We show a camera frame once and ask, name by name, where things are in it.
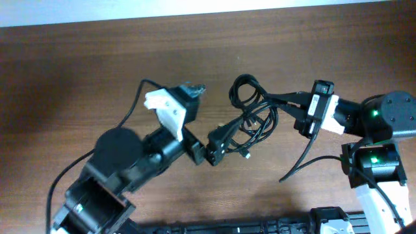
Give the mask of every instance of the robotic arm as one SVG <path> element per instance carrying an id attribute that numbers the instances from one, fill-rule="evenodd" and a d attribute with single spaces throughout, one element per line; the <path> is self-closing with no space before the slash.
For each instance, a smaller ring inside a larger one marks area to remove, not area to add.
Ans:
<path id="1" fill-rule="evenodd" d="M 244 104 L 247 100 L 239 101 L 234 96 L 238 87 L 245 84 L 256 88 L 248 100 L 253 101 L 249 105 Z M 340 99 L 333 95 L 332 90 L 333 83 L 315 81 L 310 93 L 268 94 L 254 77 L 241 75 L 230 89 L 230 99 L 243 114 L 211 131 L 206 147 L 184 127 L 196 118 L 204 86 L 160 87 L 149 92 L 144 105 L 155 109 L 160 128 L 140 139 L 134 131 L 122 127 L 123 120 L 118 127 L 101 135 L 80 177 L 66 191 L 65 204 L 55 215 L 52 230 L 71 234 L 115 233 L 135 209 L 123 197 L 124 192 L 135 192 L 185 153 L 196 165 L 206 159 L 216 166 L 231 152 L 239 152 L 248 158 L 248 149 L 268 137 L 276 127 L 279 108 L 296 119 L 294 128 L 311 139 L 309 148 L 321 128 L 363 137 L 357 144 L 343 145 L 341 158 L 346 162 L 343 163 L 343 172 L 357 192 L 371 231 L 398 231 L 398 224 L 409 224 L 411 215 L 406 175 L 396 143 L 416 135 L 416 122 L 413 121 L 415 98 L 405 92 L 392 92 L 359 104 Z M 257 115 L 264 110 L 270 111 L 265 120 Z M 246 129 L 246 125 L 256 122 L 260 123 L 258 130 Z M 251 139 L 238 144 L 233 140 L 237 131 L 243 131 Z M 282 180 L 301 169 L 299 165 L 309 148 Z M 382 187 L 396 205 L 398 215 L 393 214 L 394 209 L 389 208 L 372 183 L 353 168 L 358 168 Z M 327 221 L 326 226 L 321 225 L 317 233 L 323 233 L 322 228 L 328 228 L 328 224 Z"/>

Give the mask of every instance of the brown tabletop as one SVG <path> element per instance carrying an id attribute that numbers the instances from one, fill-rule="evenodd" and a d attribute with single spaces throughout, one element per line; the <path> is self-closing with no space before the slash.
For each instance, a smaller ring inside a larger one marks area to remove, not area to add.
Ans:
<path id="1" fill-rule="evenodd" d="M 228 90 L 242 73 L 271 93 L 310 91 L 323 79 L 356 102 L 394 90 L 415 95 L 415 10 L 410 2 L 369 3 L 0 29 L 0 229 L 44 232 L 51 182 L 122 119 L 145 77 L 166 86 L 206 84 L 198 118 L 188 125 L 204 143 L 210 130 L 241 113 Z M 144 137 L 159 124 L 142 102 L 126 126 Z M 280 111 L 275 132 L 248 160 L 231 154 L 212 167 L 179 158 L 127 195 L 137 206 L 131 218 L 189 222 L 320 206 L 361 210 L 337 161 L 278 183 L 308 141 L 293 123 Z M 358 139 L 321 131 L 307 158 L 339 155 L 341 144 Z M 400 144 L 413 212 L 415 143 Z M 53 213 L 82 166 L 58 184 Z"/>

